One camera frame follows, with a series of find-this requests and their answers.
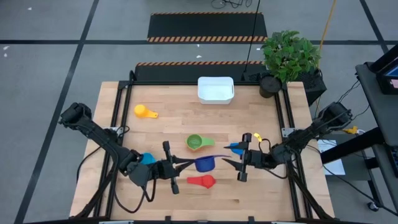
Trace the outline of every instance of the black and orange striped mat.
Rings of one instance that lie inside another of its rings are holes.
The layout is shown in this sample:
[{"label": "black and orange striped mat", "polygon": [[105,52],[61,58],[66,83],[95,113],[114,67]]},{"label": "black and orange striped mat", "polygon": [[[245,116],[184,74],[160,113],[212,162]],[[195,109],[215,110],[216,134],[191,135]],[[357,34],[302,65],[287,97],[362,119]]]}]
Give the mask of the black and orange striped mat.
[{"label": "black and orange striped mat", "polygon": [[[224,62],[142,62],[136,65],[137,79],[159,82],[197,82],[199,77],[232,77],[240,82],[246,61]],[[262,61],[249,61],[246,74],[265,69]]]},{"label": "black and orange striped mat", "polygon": [[150,16],[149,42],[262,43],[267,39],[264,16],[255,12],[166,12]]}]

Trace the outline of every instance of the white plastic bin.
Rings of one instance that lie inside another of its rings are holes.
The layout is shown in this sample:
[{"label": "white plastic bin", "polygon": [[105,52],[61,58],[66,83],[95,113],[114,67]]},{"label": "white plastic bin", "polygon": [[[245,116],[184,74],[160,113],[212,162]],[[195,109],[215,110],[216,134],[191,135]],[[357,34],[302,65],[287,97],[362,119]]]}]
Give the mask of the white plastic bin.
[{"label": "white plastic bin", "polygon": [[234,97],[234,80],[231,77],[200,77],[198,97],[202,104],[229,104]]}]

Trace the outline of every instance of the green leaves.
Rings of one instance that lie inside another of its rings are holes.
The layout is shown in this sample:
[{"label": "green leaves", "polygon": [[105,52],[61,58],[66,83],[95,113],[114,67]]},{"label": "green leaves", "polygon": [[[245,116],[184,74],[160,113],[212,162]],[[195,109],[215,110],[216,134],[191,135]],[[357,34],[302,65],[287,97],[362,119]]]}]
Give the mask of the green leaves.
[{"label": "green leaves", "polygon": [[264,65],[282,82],[297,79],[302,72],[309,72],[320,59],[318,47],[305,38],[296,37],[299,32],[285,30],[275,32],[261,47]]}]

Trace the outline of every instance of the green measuring cup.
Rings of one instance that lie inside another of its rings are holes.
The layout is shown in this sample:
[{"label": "green measuring cup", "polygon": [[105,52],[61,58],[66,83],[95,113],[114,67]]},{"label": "green measuring cup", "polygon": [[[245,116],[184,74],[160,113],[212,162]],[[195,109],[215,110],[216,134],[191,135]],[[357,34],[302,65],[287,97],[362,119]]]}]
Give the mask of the green measuring cup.
[{"label": "green measuring cup", "polygon": [[204,138],[200,136],[199,134],[191,134],[187,140],[185,140],[185,143],[187,146],[192,149],[192,150],[197,150],[203,146],[214,146],[215,142],[214,140],[210,138]]}]

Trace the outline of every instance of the wooden table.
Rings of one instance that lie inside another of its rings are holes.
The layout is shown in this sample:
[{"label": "wooden table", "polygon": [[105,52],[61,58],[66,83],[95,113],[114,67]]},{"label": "wooden table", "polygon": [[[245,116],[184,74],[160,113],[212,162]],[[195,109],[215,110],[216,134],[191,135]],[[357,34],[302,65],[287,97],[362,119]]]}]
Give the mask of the wooden table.
[{"label": "wooden table", "polygon": [[[108,127],[111,122],[117,85],[117,82],[104,82],[101,86],[93,120],[102,127]],[[197,86],[133,86],[127,118],[127,125],[131,130],[125,135],[123,145],[139,152],[151,152],[156,159],[165,159],[162,141],[168,140],[171,153],[181,158],[226,154],[238,161],[238,156],[223,149],[223,146],[239,142],[243,133],[257,132],[263,138],[268,138],[272,144],[281,142],[275,100],[262,98],[258,88],[235,86],[235,97],[229,105],[201,105],[197,97]],[[296,127],[306,128],[311,124],[311,117],[302,83],[290,83],[289,95]],[[144,104],[150,110],[158,112],[159,118],[137,118],[134,115],[137,104]],[[193,133],[213,138],[216,145],[192,152],[185,145],[185,138]],[[97,145],[89,140],[85,155],[95,148]],[[262,148],[267,151],[266,142]],[[252,139],[251,149],[258,149],[256,138]],[[103,157],[104,150],[97,152],[84,163],[70,215],[77,214],[97,189]],[[319,154],[305,149],[302,159],[309,191],[325,211],[333,216]],[[155,200],[152,203],[144,201],[137,213],[129,214],[114,202],[111,218],[164,220],[165,216],[170,215],[172,220],[247,221],[248,216],[254,216],[256,221],[294,220],[289,181],[277,179],[268,172],[253,167],[248,167],[247,172],[248,181],[239,182],[236,180],[238,172],[221,159],[216,159],[215,170],[207,174],[211,174],[217,183],[206,189],[187,184],[187,177],[203,175],[195,170],[195,166],[190,166],[177,178],[180,188],[178,195],[173,195],[170,180],[158,180]],[[278,166],[274,172],[285,175],[285,166]],[[152,182],[148,184],[149,194],[151,191]],[[135,209],[142,190],[128,177],[118,175],[116,192],[122,204]],[[298,189],[297,193],[300,212],[305,217],[302,194]],[[104,214],[107,197],[108,191],[104,194],[101,214]]]}]

